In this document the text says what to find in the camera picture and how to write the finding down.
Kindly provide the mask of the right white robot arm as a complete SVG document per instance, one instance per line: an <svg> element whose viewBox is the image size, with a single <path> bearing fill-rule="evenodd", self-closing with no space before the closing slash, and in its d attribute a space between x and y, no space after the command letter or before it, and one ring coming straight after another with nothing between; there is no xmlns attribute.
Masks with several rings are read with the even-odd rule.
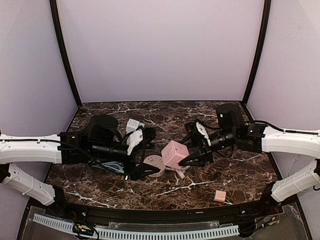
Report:
<svg viewBox="0 0 320 240"><path fill-rule="evenodd" d="M281 203L287 198L313 188L320 183L319 130L281 129L265 121L250 124L228 124L211 134L208 127L196 119L185 124L187 135L196 151L182 159L181 167L203 167L213 162L213 153L231 147L251 153L266 153L275 157L281 180L269 183L262 195L263 204Z"/></svg>

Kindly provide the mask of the pink round power strip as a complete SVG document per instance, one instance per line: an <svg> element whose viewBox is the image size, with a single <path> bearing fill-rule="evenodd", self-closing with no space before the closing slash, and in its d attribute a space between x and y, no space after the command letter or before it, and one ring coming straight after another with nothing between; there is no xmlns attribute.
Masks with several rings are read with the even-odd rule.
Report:
<svg viewBox="0 0 320 240"><path fill-rule="evenodd" d="M150 155L144 159L143 163L159 169L157 173L148 175L151 178L161 177L166 171L163 158L159 155Z"/></svg>

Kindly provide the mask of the white cube socket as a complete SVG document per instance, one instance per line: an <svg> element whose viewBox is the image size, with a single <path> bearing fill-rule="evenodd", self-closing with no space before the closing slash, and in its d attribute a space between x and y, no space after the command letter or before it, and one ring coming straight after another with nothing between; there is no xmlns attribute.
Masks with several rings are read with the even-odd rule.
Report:
<svg viewBox="0 0 320 240"><path fill-rule="evenodd" d="M132 131L135 131L140 125L140 122L138 120L130 118L126 124L126 129L125 131L127 133L130 133Z"/></svg>

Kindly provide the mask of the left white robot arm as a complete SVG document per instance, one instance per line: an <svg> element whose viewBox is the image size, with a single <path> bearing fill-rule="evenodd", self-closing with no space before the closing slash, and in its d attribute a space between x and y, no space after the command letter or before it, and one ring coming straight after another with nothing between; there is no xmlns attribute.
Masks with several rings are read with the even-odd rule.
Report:
<svg viewBox="0 0 320 240"><path fill-rule="evenodd" d="M87 164L130 180L158 173L160 169L144 163L146 150L153 148L156 130L138 127L119 141L110 128L97 136L85 131L61 132L39 137L0 136L0 182L27 195L44 206L64 205L64 190L41 182L16 164L44 162L62 165Z"/></svg>

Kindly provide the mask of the pink cube socket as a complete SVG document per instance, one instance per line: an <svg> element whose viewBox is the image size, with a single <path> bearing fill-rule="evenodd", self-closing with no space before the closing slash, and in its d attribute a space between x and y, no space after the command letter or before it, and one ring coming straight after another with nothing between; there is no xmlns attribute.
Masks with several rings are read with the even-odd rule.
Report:
<svg viewBox="0 0 320 240"><path fill-rule="evenodd" d="M190 155L189 150L186 145L179 142L171 140L162 150L161 156L163 163L167 167L174 169L182 169L182 166L179 166L179 162L185 159Z"/></svg>

